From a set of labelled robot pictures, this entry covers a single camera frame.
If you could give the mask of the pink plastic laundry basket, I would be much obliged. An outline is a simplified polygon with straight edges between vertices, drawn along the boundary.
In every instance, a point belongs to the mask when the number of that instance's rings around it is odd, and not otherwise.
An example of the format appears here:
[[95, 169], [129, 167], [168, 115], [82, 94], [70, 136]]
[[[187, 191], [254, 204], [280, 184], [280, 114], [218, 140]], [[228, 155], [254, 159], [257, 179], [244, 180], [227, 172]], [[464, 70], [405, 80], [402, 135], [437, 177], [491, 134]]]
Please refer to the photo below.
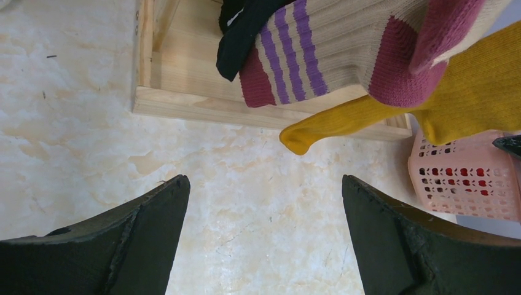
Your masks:
[[490, 130], [433, 145], [422, 131], [408, 160], [423, 206], [433, 212], [520, 221], [520, 161], [493, 145], [504, 137]]

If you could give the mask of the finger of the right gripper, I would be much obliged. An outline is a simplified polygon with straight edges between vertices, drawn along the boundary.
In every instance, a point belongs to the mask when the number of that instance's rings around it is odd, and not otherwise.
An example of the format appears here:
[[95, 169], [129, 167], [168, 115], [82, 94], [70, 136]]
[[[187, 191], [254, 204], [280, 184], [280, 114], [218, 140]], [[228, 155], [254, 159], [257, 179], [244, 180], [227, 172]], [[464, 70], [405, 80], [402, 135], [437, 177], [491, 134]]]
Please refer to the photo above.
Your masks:
[[511, 155], [511, 157], [520, 160], [521, 159], [521, 143], [520, 135], [504, 136], [497, 138], [493, 141], [493, 145]]

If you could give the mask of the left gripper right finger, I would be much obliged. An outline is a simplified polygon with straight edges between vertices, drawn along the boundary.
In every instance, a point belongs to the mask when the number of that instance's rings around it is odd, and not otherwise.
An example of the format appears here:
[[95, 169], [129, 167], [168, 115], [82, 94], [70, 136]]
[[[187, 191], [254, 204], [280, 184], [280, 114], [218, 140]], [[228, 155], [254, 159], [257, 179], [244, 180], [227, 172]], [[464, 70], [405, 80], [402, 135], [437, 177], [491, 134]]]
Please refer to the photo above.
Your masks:
[[519, 294], [520, 240], [460, 226], [342, 179], [366, 294]]

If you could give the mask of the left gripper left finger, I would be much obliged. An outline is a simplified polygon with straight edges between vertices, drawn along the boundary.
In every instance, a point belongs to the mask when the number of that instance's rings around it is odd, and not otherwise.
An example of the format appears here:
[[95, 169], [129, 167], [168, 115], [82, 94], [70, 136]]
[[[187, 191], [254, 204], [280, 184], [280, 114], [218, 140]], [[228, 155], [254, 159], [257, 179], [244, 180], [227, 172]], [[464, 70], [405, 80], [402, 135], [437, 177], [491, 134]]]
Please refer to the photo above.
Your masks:
[[188, 177], [84, 221], [1, 242], [2, 294], [165, 294]]

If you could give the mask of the mustard yellow sock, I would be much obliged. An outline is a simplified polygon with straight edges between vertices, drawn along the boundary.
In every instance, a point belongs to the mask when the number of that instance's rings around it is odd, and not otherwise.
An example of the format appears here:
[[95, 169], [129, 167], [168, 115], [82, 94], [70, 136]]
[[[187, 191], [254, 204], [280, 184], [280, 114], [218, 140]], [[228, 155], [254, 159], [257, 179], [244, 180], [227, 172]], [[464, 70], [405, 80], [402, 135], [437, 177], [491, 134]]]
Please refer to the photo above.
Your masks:
[[304, 155], [315, 142], [356, 133], [384, 119], [412, 114], [430, 143], [442, 145], [487, 130], [520, 130], [520, 22], [452, 58], [433, 94], [415, 108], [362, 96], [286, 127], [280, 141]]

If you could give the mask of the beige maroon striped sock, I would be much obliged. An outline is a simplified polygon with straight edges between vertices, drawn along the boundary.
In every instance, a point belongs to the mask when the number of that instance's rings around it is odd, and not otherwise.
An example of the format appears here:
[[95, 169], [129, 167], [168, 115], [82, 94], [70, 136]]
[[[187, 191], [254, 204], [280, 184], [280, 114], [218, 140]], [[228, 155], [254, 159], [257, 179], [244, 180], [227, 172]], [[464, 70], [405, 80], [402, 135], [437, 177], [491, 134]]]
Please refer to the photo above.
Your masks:
[[240, 71], [251, 108], [351, 85], [399, 107], [422, 104], [449, 59], [476, 43], [508, 1], [294, 1], [270, 18]]

